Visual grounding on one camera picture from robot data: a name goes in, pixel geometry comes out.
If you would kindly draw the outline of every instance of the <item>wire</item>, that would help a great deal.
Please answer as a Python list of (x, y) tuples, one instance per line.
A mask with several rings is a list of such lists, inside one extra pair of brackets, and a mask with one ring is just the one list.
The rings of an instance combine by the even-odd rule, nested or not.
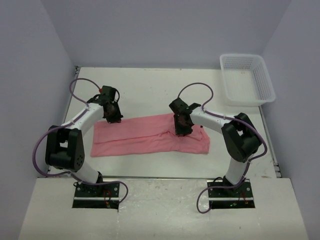
[[(83, 78), (83, 77), (80, 77), (80, 78), (76, 78), (74, 80), (72, 80), (69, 84), (69, 91), (72, 95), (72, 97), (74, 97), (75, 99), (77, 99), (78, 101), (84, 103), (87, 107), (89, 107), (89, 104), (77, 97), (75, 94), (74, 94), (74, 91), (72, 89), (72, 86), (73, 86), (73, 83), (75, 83), (76, 81), (78, 80), (84, 80), (84, 81), (88, 81), (92, 84), (94, 84), (99, 90), (101, 89), (94, 81), (90, 80), (90, 79), (87, 79), (87, 78)], [(88, 109), (84, 109), (84, 111), (78, 116), (76, 117), (73, 122), (70, 122), (68, 124), (65, 124), (65, 125), (61, 125), (61, 126), (57, 126), (57, 127), (54, 127), (54, 128), (51, 128), (50, 130), (48, 130), (45, 134), (43, 134), (39, 140), (35, 143), (35, 146), (33, 148), (33, 151), (32, 151), (32, 164), (35, 168), (35, 170), (40, 173), (41, 175), (45, 176), (45, 177), (58, 177), (58, 176), (61, 176), (61, 175), (64, 175), (64, 174), (70, 174), (71, 172), (69, 171), (63, 171), (63, 172), (60, 172), (60, 173), (56, 173), (56, 174), (49, 174), (49, 173), (46, 173), (44, 171), (42, 171), (38, 164), (37, 164), (37, 160), (36, 160), (36, 155), (37, 155), (37, 150), (38, 150), (38, 147), (40, 145), (40, 143), (43, 141), (43, 139), (48, 136), (48, 134), (52, 133), (52, 132), (55, 132), (57, 130), (60, 130), (60, 129), (64, 129), (64, 128), (67, 128), (67, 127), (70, 127), (72, 126), (76, 121), (78, 121), (80, 118), (82, 118), (82, 116), (88, 111)], [(91, 186), (102, 186), (102, 185), (108, 185), (108, 184), (122, 184), (124, 185), (125, 189), (126, 189), (126, 193), (124, 195), (124, 197), (121, 199), (121, 201), (119, 201), (119, 204), (126, 199), (126, 197), (128, 196), (128, 193), (129, 193), (129, 189), (128, 189), (128, 186), (122, 182), (122, 181), (109, 181), (109, 182), (99, 182), (99, 183), (91, 183), (91, 182), (85, 182), (85, 181), (82, 181), (81, 179), (77, 178), (75, 175), (71, 174), (71, 176), (77, 180), (79, 183), (83, 183), (83, 184), (86, 184), (86, 185), (91, 185)]]
[(245, 180), (245, 176), (246, 176), (246, 174), (247, 174), (247, 172), (248, 172), (248, 170), (249, 170), (251, 161), (252, 161), (252, 160), (255, 160), (255, 159), (258, 159), (258, 158), (266, 155), (266, 154), (267, 154), (267, 151), (268, 151), (268, 146), (267, 146), (265, 140), (263, 139), (263, 137), (258, 133), (258, 131), (257, 131), (253, 126), (251, 126), (250, 124), (248, 124), (247, 122), (242, 121), (242, 120), (237, 119), (237, 118), (234, 118), (234, 117), (223, 116), (223, 115), (219, 115), (219, 114), (216, 114), (216, 113), (213, 113), (213, 112), (210, 112), (210, 111), (205, 110), (205, 105), (206, 105), (207, 103), (209, 103), (209, 102), (214, 98), (214, 91), (213, 91), (213, 89), (212, 89), (208, 84), (203, 83), (203, 82), (194, 82), (194, 83), (188, 84), (187, 86), (185, 86), (184, 88), (181, 89), (181, 91), (180, 91), (179, 94), (178, 94), (178, 98), (180, 97), (180, 95), (182, 94), (182, 92), (183, 92), (186, 88), (188, 88), (188, 87), (190, 87), (190, 86), (192, 86), (192, 85), (204, 85), (204, 86), (206, 86), (206, 87), (210, 90), (210, 92), (211, 92), (210, 98), (209, 98), (207, 101), (205, 101), (205, 102), (202, 104), (202, 106), (201, 106), (202, 111), (204, 111), (206, 114), (209, 114), (209, 115), (211, 115), (211, 116), (213, 116), (213, 117), (217, 117), (217, 118), (221, 118), (221, 119), (227, 119), (227, 120), (231, 120), (231, 121), (236, 121), (236, 122), (238, 122), (238, 123), (241, 123), (241, 124), (245, 125), (245, 126), (246, 126), (247, 128), (249, 128), (251, 131), (253, 131), (254, 134), (257, 135), (257, 137), (258, 137), (259, 140), (262, 142), (263, 147), (264, 147), (263, 153), (261, 153), (261, 154), (259, 154), (259, 155), (257, 155), (257, 156), (254, 156), (254, 157), (250, 158), (250, 159), (247, 161), (247, 164), (246, 164), (246, 168), (245, 168), (245, 170), (244, 170), (244, 173), (243, 173), (240, 181), (239, 181), (237, 184), (235, 184), (235, 185), (233, 185), (233, 186), (210, 186), (210, 187), (207, 187), (207, 188), (205, 188), (204, 190), (202, 190), (202, 191), (200, 192), (200, 194), (199, 194), (199, 196), (197, 197), (197, 200), (196, 200), (196, 209), (198, 210), (199, 213), (201, 213), (201, 214), (206, 214), (207, 212), (209, 212), (209, 211), (211, 210), (211, 207), (209, 207), (209, 209), (207, 209), (207, 210), (205, 210), (205, 211), (201, 211), (201, 210), (199, 209), (199, 200), (200, 200), (200, 197), (202, 196), (202, 194), (203, 194), (205, 191), (208, 191), (208, 190), (211, 190), (211, 189), (234, 189), (234, 188), (239, 187), (239, 186), (243, 183), (243, 181)]
[(109, 203), (106, 200), (106, 190), (103, 190), (103, 198), (104, 198), (105, 205), (108, 207)]
[(240, 196), (239, 196), (238, 202), (240, 201), (241, 195), (243, 196), (244, 203), (245, 203), (245, 204), (248, 204), (248, 201), (246, 200), (246, 194), (245, 194), (245, 192), (244, 192), (244, 191), (242, 191), (242, 192), (240, 193)]
[(118, 99), (116, 100), (116, 102), (119, 102), (119, 99), (120, 99), (120, 92), (118, 91), (118, 89), (115, 89), (115, 91), (118, 93)]
[(213, 180), (213, 182), (212, 182), (212, 183), (214, 184), (218, 179), (223, 180), (223, 178), (222, 178), (222, 177), (218, 176), (218, 177), (216, 177), (216, 178)]
[(111, 200), (111, 192), (110, 192), (109, 189), (107, 189), (107, 192), (108, 192), (108, 194), (109, 194), (109, 200), (108, 200), (108, 201), (110, 201), (110, 200)]

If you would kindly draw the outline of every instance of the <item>black mounting plate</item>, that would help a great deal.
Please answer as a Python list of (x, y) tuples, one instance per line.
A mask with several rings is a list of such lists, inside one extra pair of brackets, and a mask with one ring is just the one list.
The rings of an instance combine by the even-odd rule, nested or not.
[(76, 187), (74, 191), (73, 209), (119, 209), (119, 183), (110, 183), (103, 186), (103, 189), (82, 191)]
[[(223, 186), (220, 181), (208, 181), (207, 186)], [(209, 205), (211, 209), (254, 209), (254, 195), (252, 192), (251, 184), (245, 181), (241, 186), (234, 190), (226, 191), (223, 188), (213, 188), (208, 190)]]

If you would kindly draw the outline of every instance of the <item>cable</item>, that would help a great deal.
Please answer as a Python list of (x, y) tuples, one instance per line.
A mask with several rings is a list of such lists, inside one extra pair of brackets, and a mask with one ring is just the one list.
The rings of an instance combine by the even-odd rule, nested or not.
[(213, 182), (212, 182), (212, 183), (214, 184), (218, 179), (223, 180), (223, 178), (222, 178), (222, 177), (218, 176), (218, 177), (216, 177), (216, 178), (213, 180)]
[(77, 96), (74, 94), (74, 91), (72, 90), (72, 85), (73, 85), (73, 83), (75, 83), (75, 82), (78, 81), (78, 80), (85, 80), (85, 81), (88, 81), (88, 82), (90, 82), (90, 83), (93, 83), (99, 90), (100, 90), (100, 87), (99, 87), (98, 84), (96, 84), (94, 81), (92, 81), (92, 80), (90, 80), (90, 79), (87, 79), (87, 78), (83, 78), (83, 77), (76, 78), (76, 79), (74, 79), (74, 80), (72, 80), (72, 81), (70, 82), (70, 84), (69, 84), (69, 91), (70, 91), (72, 97), (74, 97), (74, 98), (77, 99), (78, 101), (84, 103), (87, 107), (89, 107), (89, 104), (88, 104), (85, 100), (77, 97)]
[(199, 194), (199, 196), (197, 197), (197, 200), (196, 200), (196, 209), (198, 210), (199, 213), (201, 213), (201, 214), (206, 214), (207, 212), (209, 212), (209, 211), (211, 210), (211, 207), (209, 207), (209, 209), (207, 209), (207, 210), (205, 210), (205, 211), (201, 211), (201, 210), (199, 209), (199, 200), (200, 200), (200, 197), (202, 196), (202, 194), (203, 194), (205, 191), (208, 191), (208, 190), (211, 190), (211, 189), (234, 189), (234, 188), (239, 187), (239, 186), (243, 183), (243, 181), (244, 181), (244, 179), (245, 179), (245, 176), (246, 176), (246, 174), (247, 174), (247, 172), (248, 172), (248, 170), (249, 170), (251, 161), (252, 161), (252, 160), (255, 160), (255, 159), (258, 159), (258, 158), (266, 155), (266, 154), (267, 154), (267, 151), (268, 151), (268, 146), (267, 146), (265, 140), (263, 139), (263, 137), (258, 133), (258, 131), (257, 131), (253, 126), (251, 126), (250, 124), (248, 124), (247, 122), (242, 121), (242, 120), (237, 119), (237, 118), (234, 118), (234, 117), (223, 116), (223, 115), (215, 114), (215, 113), (213, 113), (213, 112), (210, 112), (210, 111), (205, 110), (205, 105), (206, 105), (207, 103), (209, 103), (209, 102), (214, 98), (214, 91), (213, 91), (213, 89), (212, 89), (208, 84), (203, 83), (203, 82), (194, 82), (194, 83), (188, 84), (187, 86), (185, 86), (184, 88), (181, 89), (181, 91), (180, 91), (179, 94), (178, 94), (178, 98), (180, 97), (180, 95), (182, 94), (182, 92), (183, 92), (186, 88), (188, 88), (188, 87), (190, 87), (190, 86), (192, 86), (192, 85), (204, 85), (204, 86), (206, 86), (206, 87), (210, 90), (210, 92), (211, 92), (211, 97), (210, 97), (207, 101), (205, 101), (205, 102), (202, 104), (202, 106), (201, 106), (202, 111), (204, 111), (206, 114), (209, 114), (209, 115), (211, 115), (211, 116), (213, 116), (213, 117), (217, 117), (217, 118), (221, 118), (221, 119), (227, 119), (227, 120), (230, 120), (230, 121), (236, 121), (236, 122), (238, 122), (238, 123), (241, 123), (241, 124), (245, 125), (245, 126), (246, 126), (247, 128), (249, 128), (251, 131), (253, 131), (254, 134), (257, 135), (257, 137), (258, 137), (259, 140), (262, 142), (263, 147), (264, 147), (263, 153), (261, 153), (261, 154), (259, 154), (259, 155), (257, 155), (257, 156), (254, 156), (254, 157), (250, 158), (250, 159), (247, 161), (247, 164), (246, 164), (246, 168), (245, 168), (245, 170), (244, 170), (244, 173), (243, 173), (240, 181), (239, 181), (237, 184), (235, 184), (235, 185), (233, 185), (233, 186), (210, 186), (210, 187), (207, 187), (207, 188), (205, 188), (204, 190), (202, 190), (202, 191), (200, 192), (200, 194)]
[(239, 199), (238, 199), (237, 203), (240, 201), (241, 195), (243, 196), (244, 203), (248, 204), (248, 201), (246, 200), (246, 194), (244, 191), (240, 192)]
[(118, 89), (115, 89), (115, 91), (118, 93), (118, 99), (116, 100), (116, 102), (119, 102), (119, 99), (120, 99), (120, 92), (118, 91)]
[[(109, 191), (109, 189), (106, 189), (108, 191), (108, 194), (109, 194), (109, 200), (111, 200), (111, 192)], [(103, 199), (104, 199), (104, 202), (105, 202), (105, 205), (106, 205), (106, 208), (109, 209), (110, 208), (110, 204), (109, 202), (106, 200), (106, 190), (103, 190)]]

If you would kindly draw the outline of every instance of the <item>white platform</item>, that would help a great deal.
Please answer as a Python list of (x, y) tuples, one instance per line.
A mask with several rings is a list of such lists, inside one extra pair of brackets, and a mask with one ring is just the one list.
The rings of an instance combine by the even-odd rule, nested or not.
[[(120, 92), (119, 106), (125, 118), (135, 118), (170, 113), (169, 104), (187, 84), (203, 82), (214, 90), (214, 98), (207, 105), (209, 110), (237, 115), (246, 113), (256, 129), (266, 140), (258, 107), (226, 106), (223, 101), (223, 85), (220, 70), (212, 69), (153, 69), (153, 68), (94, 68), (82, 67), (79, 77), (94, 80), (98, 85), (117, 88)], [(85, 100), (98, 94), (89, 82), (79, 81), (74, 93)], [(204, 86), (192, 86), (181, 98), (191, 104), (202, 104), (210, 97)], [(83, 103), (72, 99), (66, 120), (83, 109)], [(112, 157), (90, 157), (93, 128), (84, 136), (85, 160), (104, 176), (214, 178), (227, 172), (230, 156), (222, 135), (206, 129), (210, 137), (209, 154), (161, 152)], [(268, 154), (255, 160), (247, 174), (252, 177), (275, 178), (273, 159)]]
[[(256, 208), (200, 214), (205, 180), (124, 180), (119, 212), (72, 208), (70, 178), (39, 178), (19, 240), (308, 240), (291, 182), (250, 179)], [(201, 201), (208, 207), (208, 194)]]

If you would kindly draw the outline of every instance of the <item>white tabletop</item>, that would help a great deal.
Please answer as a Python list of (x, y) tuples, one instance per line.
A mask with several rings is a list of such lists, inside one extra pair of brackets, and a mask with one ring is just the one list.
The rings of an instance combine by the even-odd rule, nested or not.
[[(253, 177), (255, 208), (207, 214), (196, 209), (204, 179), (125, 179), (119, 211), (72, 208), (74, 181), (37, 179), (19, 240), (308, 240), (288, 178)], [(206, 207), (208, 192), (200, 200)]]
[[(119, 107), (124, 118), (136, 118), (171, 113), (169, 104), (187, 84), (203, 82), (214, 90), (213, 100), (207, 104), (212, 111), (237, 115), (246, 113), (255, 128), (266, 139), (266, 132), (258, 107), (227, 106), (220, 70), (212, 69), (154, 69), (154, 68), (96, 68), (82, 67), (80, 78), (88, 78), (99, 86), (117, 88), (120, 92)], [(88, 100), (97, 94), (97, 88), (89, 82), (78, 81), (74, 93)], [(186, 89), (181, 98), (188, 104), (202, 104), (210, 97), (205, 86), (195, 85)], [(79, 113), (84, 104), (72, 99), (66, 120)], [(224, 176), (230, 162), (223, 136), (205, 129), (210, 137), (209, 154), (159, 152), (125, 156), (91, 157), (93, 127), (83, 138), (85, 160), (104, 176), (169, 177), (169, 178), (215, 178)], [(270, 152), (251, 163), (247, 176), (275, 178)]]

